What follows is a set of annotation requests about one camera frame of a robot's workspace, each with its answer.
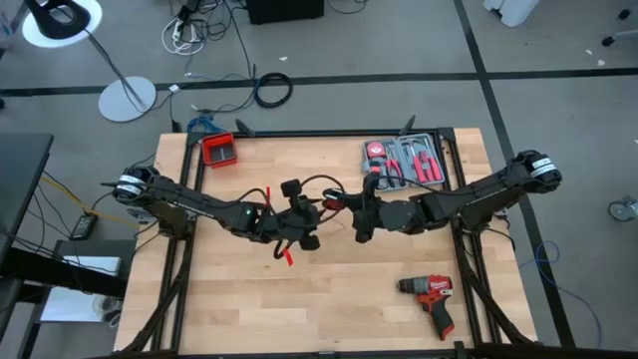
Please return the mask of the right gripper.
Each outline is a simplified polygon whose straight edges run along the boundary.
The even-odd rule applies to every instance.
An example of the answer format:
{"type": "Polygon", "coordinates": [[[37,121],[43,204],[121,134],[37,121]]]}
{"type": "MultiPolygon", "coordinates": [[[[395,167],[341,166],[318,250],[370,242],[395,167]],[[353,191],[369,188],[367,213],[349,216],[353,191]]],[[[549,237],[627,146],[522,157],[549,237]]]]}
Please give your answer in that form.
{"type": "Polygon", "coordinates": [[[332,196],[341,201],[343,209],[353,212],[353,228],[355,240],[366,243],[372,239],[374,230],[381,227],[379,210],[384,203],[382,198],[376,195],[376,188],[380,175],[367,175],[363,179],[362,190],[356,194],[334,192],[332,196]]]}

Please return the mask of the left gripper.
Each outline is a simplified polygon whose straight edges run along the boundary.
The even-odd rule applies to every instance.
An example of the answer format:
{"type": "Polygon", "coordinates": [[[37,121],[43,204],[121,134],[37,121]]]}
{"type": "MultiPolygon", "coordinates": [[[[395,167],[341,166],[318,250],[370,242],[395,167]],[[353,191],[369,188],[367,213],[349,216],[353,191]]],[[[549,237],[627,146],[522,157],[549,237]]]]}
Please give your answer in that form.
{"type": "MultiPolygon", "coordinates": [[[[291,179],[283,182],[280,189],[284,197],[292,199],[302,192],[302,184],[299,179],[291,179]]],[[[320,221],[320,212],[315,202],[317,199],[301,198],[278,213],[271,208],[265,209],[258,221],[260,241],[299,241],[302,250],[317,250],[320,247],[319,238],[310,235],[320,221]]]]}

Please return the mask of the grey plastic tool case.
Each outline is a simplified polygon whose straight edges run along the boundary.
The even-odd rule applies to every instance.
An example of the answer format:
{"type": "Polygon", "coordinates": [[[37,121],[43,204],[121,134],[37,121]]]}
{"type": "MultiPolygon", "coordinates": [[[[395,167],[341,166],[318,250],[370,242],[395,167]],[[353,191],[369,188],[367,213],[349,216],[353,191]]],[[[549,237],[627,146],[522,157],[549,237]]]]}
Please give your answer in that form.
{"type": "Polygon", "coordinates": [[[418,184],[434,185],[443,183],[445,181],[443,167],[438,153],[435,149],[434,137],[430,134],[423,133],[417,135],[400,136],[393,139],[368,141],[365,142],[363,145],[363,154],[363,170],[368,174],[381,176],[376,190],[393,191],[404,189],[409,186],[417,186],[418,184]],[[370,142],[382,143],[386,149],[387,157],[382,160],[369,160],[366,153],[366,145],[370,142]],[[436,157],[441,168],[441,173],[443,175],[442,180],[434,179],[428,160],[428,153],[431,153],[436,157]],[[429,181],[426,183],[420,183],[418,181],[415,167],[413,165],[413,154],[419,156],[423,164],[423,169],[429,177],[429,181]],[[399,181],[395,177],[391,177],[387,174],[387,169],[385,166],[386,159],[394,159],[399,162],[404,176],[402,181],[399,181]]]}

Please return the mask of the red plastic bin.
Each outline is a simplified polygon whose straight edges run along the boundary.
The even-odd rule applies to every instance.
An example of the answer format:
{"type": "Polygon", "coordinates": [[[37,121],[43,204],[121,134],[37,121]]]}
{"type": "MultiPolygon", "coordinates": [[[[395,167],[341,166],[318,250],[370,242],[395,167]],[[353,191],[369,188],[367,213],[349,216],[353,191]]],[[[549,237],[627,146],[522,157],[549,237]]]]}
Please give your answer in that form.
{"type": "Polygon", "coordinates": [[[203,163],[213,169],[237,163],[233,133],[220,133],[204,137],[201,141],[203,163]]]}

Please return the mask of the black box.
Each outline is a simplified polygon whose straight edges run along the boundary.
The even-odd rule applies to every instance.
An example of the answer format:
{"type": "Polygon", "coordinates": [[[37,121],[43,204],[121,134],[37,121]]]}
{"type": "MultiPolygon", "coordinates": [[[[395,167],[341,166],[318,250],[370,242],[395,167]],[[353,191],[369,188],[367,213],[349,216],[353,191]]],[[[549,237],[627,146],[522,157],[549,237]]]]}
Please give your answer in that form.
{"type": "Polygon", "coordinates": [[[245,0],[250,23],[317,19],[324,15],[324,0],[245,0]]]}

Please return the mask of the black power adapter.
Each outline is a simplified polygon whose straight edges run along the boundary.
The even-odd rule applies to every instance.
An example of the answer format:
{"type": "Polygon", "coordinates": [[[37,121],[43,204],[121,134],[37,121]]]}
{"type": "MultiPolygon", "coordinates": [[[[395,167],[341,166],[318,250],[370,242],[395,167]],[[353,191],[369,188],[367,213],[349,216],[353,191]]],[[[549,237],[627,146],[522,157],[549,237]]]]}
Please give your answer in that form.
{"type": "Polygon", "coordinates": [[[92,213],[82,214],[76,222],[71,234],[70,240],[83,241],[88,240],[98,222],[98,217],[92,213]]]}

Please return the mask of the white power strip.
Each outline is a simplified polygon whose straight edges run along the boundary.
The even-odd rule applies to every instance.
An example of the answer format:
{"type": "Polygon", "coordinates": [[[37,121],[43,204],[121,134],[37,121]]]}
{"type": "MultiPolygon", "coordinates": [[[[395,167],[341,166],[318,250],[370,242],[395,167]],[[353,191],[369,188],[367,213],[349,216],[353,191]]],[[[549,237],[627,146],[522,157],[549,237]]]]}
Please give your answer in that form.
{"type": "Polygon", "coordinates": [[[204,47],[204,40],[197,27],[178,17],[173,17],[164,26],[160,33],[160,41],[168,53],[176,56],[191,56],[204,47]]]}

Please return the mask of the white plastic object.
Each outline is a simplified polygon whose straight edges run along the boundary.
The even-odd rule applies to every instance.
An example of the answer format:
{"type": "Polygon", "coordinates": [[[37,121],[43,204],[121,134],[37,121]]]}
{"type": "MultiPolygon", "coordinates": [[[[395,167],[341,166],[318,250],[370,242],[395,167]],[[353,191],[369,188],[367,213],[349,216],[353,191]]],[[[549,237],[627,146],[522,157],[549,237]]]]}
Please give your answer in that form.
{"type": "Polygon", "coordinates": [[[500,22],[507,27],[521,25],[540,0],[483,0],[482,6],[495,13],[500,22]]]}

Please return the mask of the grey caster wheel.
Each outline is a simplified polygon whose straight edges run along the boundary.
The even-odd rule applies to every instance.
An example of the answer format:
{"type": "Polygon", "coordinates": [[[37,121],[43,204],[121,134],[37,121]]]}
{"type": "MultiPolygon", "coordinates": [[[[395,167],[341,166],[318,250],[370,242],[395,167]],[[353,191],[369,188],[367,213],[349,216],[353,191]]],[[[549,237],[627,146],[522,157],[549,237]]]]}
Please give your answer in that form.
{"type": "Polygon", "coordinates": [[[609,203],[608,213],[617,221],[627,222],[638,219],[638,199],[630,195],[609,203]]]}

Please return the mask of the black desk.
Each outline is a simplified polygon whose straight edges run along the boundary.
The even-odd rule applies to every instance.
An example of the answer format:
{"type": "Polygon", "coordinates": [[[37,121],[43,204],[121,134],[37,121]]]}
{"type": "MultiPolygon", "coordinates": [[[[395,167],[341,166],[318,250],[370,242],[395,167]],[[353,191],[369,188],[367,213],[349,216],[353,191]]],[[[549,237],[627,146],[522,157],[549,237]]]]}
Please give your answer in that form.
{"type": "Polygon", "coordinates": [[[0,134],[0,257],[12,246],[53,141],[46,133],[0,134]]]}

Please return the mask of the black chair caster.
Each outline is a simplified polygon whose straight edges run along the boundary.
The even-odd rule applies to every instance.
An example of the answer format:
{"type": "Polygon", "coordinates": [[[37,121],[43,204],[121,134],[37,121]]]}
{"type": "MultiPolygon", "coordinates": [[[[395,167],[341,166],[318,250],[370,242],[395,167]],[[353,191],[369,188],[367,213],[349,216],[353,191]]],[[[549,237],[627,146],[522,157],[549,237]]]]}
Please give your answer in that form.
{"type": "MultiPolygon", "coordinates": [[[[632,15],[632,13],[633,13],[633,10],[631,8],[622,9],[618,13],[617,19],[619,21],[625,21],[632,15]]],[[[607,36],[601,41],[601,45],[603,47],[609,47],[612,44],[614,44],[617,40],[627,39],[627,38],[638,38],[638,28],[632,29],[632,30],[619,31],[610,36],[607,36]]]]}

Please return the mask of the black aluminium table frame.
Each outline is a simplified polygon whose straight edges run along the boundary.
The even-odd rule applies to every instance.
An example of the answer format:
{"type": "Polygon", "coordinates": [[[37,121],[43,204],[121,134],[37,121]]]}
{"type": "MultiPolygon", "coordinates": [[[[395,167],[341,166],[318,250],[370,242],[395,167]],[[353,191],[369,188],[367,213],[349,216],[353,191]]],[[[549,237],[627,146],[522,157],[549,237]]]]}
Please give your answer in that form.
{"type": "MultiPolygon", "coordinates": [[[[303,180],[310,196],[336,182],[359,190],[362,144],[355,135],[240,139],[236,164],[211,169],[198,164],[199,149],[189,147],[185,135],[164,134],[155,165],[162,175],[199,184],[203,192],[223,199],[257,200],[270,188],[280,209],[287,204],[279,189],[286,180],[303,180]]],[[[290,260],[276,260],[271,245],[235,237],[216,222],[200,219],[179,353],[343,358],[411,349],[445,353],[456,342],[473,345],[458,251],[448,228],[418,236],[379,230],[360,244],[350,214],[343,212],[324,223],[318,236],[319,249],[293,247],[290,260]],[[446,340],[438,337],[415,299],[395,287],[401,278],[428,274],[447,275],[454,282],[447,307],[455,329],[446,340]]]]}

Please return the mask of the red cordless drill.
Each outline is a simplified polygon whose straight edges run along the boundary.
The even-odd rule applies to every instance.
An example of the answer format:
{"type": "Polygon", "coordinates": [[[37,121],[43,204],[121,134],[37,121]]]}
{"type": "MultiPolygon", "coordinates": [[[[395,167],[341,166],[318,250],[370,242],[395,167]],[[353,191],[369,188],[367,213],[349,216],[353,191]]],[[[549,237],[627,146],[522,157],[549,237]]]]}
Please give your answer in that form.
{"type": "Polygon", "coordinates": [[[427,275],[400,279],[397,289],[416,296],[423,310],[431,315],[442,341],[454,330],[454,321],[446,309],[446,301],[454,293],[452,280],[448,276],[427,275]]]}

